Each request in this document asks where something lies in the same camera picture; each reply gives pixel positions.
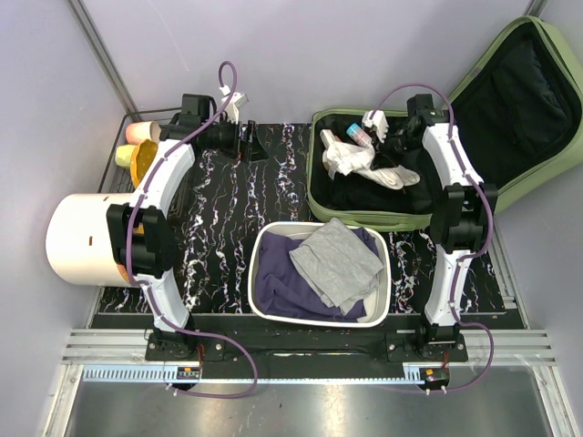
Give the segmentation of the white grey cloth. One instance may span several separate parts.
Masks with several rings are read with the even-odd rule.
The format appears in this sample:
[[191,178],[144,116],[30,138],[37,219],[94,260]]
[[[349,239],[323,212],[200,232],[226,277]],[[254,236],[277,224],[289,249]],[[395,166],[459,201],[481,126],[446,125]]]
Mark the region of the white grey cloth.
[[335,179],[337,174],[345,177],[353,174],[393,190],[411,187],[421,180],[416,172],[403,166],[373,170],[373,158],[374,153],[371,148],[339,141],[325,145],[322,153],[322,162],[330,179]]

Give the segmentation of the green hard-shell suitcase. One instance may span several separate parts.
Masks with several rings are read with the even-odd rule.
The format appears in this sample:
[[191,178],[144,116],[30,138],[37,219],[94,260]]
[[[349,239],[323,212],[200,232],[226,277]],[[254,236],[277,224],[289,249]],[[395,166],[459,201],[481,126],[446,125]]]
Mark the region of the green hard-shell suitcase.
[[[582,161],[582,67],[559,30],[522,16],[495,38],[450,96],[465,152],[496,186],[503,210]],[[422,149],[403,156],[420,181],[399,190],[356,174],[330,175],[322,162],[323,129],[344,137],[357,108],[313,116],[308,202],[316,218],[343,219],[382,232],[425,228],[439,179]]]

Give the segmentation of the grey garment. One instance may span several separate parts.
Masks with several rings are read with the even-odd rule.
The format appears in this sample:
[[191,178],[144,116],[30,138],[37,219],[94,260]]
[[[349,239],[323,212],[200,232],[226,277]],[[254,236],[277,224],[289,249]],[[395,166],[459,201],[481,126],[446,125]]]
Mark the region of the grey garment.
[[334,218],[289,252],[322,303],[346,316],[379,286],[384,264],[354,229]]

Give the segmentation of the navy blue garment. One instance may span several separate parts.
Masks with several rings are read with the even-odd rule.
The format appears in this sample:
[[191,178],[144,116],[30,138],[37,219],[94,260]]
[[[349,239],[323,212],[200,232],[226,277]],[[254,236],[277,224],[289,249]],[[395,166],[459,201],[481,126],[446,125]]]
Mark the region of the navy blue garment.
[[368,316],[374,306],[378,281],[357,297],[350,310],[343,314],[338,307],[325,305],[309,283],[293,266],[289,252],[300,246],[298,239],[273,234],[262,234],[257,248],[257,272],[253,279],[250,301],[258,312],[294,320],[313,320],[335,323],[355,323]]

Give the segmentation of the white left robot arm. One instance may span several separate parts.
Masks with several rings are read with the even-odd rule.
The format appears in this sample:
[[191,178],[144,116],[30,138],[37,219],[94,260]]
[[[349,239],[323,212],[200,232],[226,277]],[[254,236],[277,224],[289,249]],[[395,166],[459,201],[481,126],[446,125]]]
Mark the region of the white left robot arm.
[[183,303],[173,267],[178,243],[168,223],[169,207],[184,176],[202,150],[217,150],[228,158],[267,158],[256,138],[256,124],[240,122],[245,94],[221,86],[222,99],[186,94],[178,113],[157,134],[138,146],[130,161],[135,190],[130,199],[111,204],[106,212],[113,258],[122,276],[138,286],[153,314],[148,337],[149,361],[184,361],[201,351]]

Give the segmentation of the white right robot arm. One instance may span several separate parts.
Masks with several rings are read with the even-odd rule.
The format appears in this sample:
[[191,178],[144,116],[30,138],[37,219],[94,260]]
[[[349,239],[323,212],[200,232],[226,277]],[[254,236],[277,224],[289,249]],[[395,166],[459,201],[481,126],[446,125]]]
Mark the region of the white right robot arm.
[[422,147],[431,158],[441,192],[435,198],[429,233],[436,265],[424,312],[411,334],[387,339],[390,359],[437,361],[447,355],[463,361],[465,341],[460,332],[460,306],[472,260],[486,251],[493,232],[497,189],[478,175],[470,162],[453,117],[438,110],[429,94],[407,101],[407,123],[385,151]]

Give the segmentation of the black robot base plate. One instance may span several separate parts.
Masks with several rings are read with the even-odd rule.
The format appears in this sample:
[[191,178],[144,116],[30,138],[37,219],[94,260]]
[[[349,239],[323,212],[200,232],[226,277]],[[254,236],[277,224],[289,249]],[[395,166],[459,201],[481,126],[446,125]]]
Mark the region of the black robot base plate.
[[257,316],[197,315],[194,336],[154,329],[149,361],[200,361],[207,379],[329,380],[401,377],[405,363],[429,366],[468,360],[465,340],[440,340],[422,349],[419,317],[389,317],[373,328],[293,325]]

